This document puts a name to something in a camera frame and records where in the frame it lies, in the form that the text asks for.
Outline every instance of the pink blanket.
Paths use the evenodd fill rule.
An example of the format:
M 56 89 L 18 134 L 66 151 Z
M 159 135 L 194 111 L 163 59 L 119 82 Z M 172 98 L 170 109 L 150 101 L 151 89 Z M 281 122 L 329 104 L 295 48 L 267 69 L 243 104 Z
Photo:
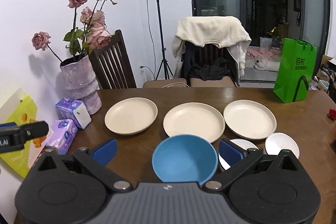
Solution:
M 257 50 L 253 48 L 248 48 L 246 55 L 253 57 L 254 59 L 261 60 L 263 58 L 271 58 L 274 53 L 264 49 L 264 48 L 259 48 Z

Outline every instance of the bouquet of roses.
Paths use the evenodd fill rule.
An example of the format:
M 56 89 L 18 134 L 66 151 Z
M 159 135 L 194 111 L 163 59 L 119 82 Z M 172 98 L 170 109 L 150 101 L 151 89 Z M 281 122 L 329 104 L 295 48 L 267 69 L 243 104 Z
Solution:
M 75 15 L 73 18 L 73 27 L 68 32 L 64 41 L 69 42 L 66 48 L 69 49 L 71 55 L 73 55 L 73 61 L 79 61 L 84 56 L 90 54 L 95 48 L 103 48 L 107 46 L 110 41 L 111 34 L 105 25 L 105 15 L 102 8 L 107 0 L 97 0 L 95 7 L 91 10 L 89 7 L 85 7 L 81 13 L 80 22 L 83 23 L 83 28 L 76 26 L 77 20 L 77 8 L 86 3 L 88 0 L 69 0 L 69 7 L 75 9 Z M 99 10 L 96 10 L 99 2 L 102 5 Z M 32 42 L 36 50 L 42 49 L 43 51 L 48 48 L 52 51 L 49 44 L 51 36 L 47 32 L 35 33 Z M 52 53 L 61 61 L 61 59 L 52 51 Z

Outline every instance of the beige cord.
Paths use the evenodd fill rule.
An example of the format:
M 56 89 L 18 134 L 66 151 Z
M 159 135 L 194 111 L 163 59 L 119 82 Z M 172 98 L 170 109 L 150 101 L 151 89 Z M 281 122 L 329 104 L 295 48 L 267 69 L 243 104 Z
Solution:
M 172 86 L 182 86 L 184 88 L 189 87 L 186 83 L 172 83 L 172 84 L 163 86 L 163 88 L 171 88 Z

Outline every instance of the white stuffed animal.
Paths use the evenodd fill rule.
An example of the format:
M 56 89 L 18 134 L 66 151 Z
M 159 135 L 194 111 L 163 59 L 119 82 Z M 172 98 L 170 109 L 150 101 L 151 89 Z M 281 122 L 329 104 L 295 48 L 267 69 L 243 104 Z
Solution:
M 257 70 L 279 71 L 280 62 L 270 61 L 264 58 L 261 61 L 257 60 L 254 68 Z

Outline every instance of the blue bowl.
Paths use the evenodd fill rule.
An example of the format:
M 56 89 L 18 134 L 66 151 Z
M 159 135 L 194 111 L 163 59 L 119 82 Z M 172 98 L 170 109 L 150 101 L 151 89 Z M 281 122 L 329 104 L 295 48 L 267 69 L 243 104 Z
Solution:
M 217 152 L 207 140 L 178 135 L 161 142 L 153 153 L 152 166 L 163 182 L 206 183 L 218 167 Z

